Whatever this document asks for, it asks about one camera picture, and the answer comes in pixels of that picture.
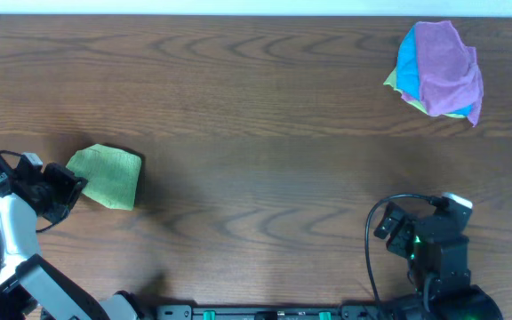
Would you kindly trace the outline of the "light green microfiber cloth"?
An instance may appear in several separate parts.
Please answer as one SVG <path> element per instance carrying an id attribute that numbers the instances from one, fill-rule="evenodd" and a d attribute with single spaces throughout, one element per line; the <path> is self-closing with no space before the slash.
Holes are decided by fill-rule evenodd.
<path id="1" fill-rule="evenodd" d="M 109 209 L 132 211 L 142 160 L 120 148 L 94 144 L 75 152 L 67 168 L 87 179 L 83 194 Z"/>

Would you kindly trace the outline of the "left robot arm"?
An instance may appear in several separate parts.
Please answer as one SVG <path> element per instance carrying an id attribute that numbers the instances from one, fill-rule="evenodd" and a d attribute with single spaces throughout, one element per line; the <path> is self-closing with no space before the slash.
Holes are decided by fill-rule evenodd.
<path id="1" fill-rule="evenodd" d="M 65 166 L 22 153 L 11 167 L 0 151 L 0 319 L 143 319 L 136 299 L 120 291 L 96 300 L 42 256 L 36 224 L 64 221 L 87 181 Z"/>

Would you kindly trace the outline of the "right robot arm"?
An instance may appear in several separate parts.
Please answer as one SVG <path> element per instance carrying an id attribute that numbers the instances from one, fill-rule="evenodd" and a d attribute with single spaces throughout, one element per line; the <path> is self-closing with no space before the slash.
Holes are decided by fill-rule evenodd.
<path id="1" fill-rule="evenodd" d="M 418 218 L 387 204 L 373 234 L 407 260 L 415 293 L 381 306 L 382 319 L 501 320 L 496 302 L 471 283 L 469 239 L 463 234 L 473 204 L 453 195 L 434 197 L 433 214 Z"/>

